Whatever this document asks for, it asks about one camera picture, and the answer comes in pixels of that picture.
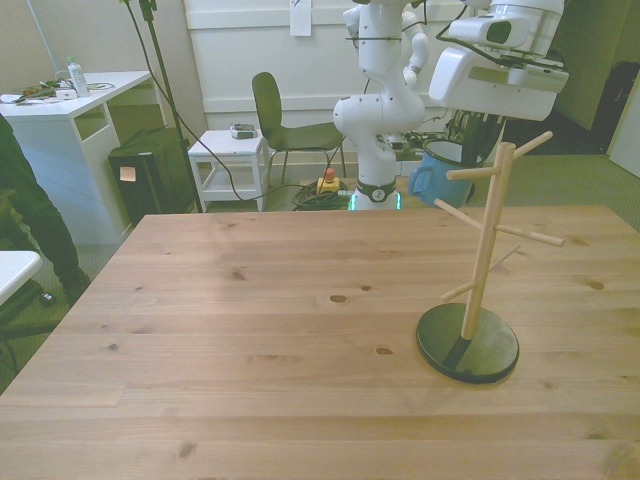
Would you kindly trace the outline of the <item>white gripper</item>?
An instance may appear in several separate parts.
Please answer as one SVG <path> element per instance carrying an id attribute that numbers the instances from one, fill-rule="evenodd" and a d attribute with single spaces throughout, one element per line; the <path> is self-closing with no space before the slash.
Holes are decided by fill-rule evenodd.
<path id="1" fill-rule="evenodd" d="M 430 100 L 465 110 L 462 117 L 462 165 L 482 166 L 502 132 L 502 117 L 541 121 L 551 112 L 569 75 L 548 66 L 499 66 L 463 47 L 440 55 L 429 87 Z M 475 112 L 487 113 L 481 122 Z"/>

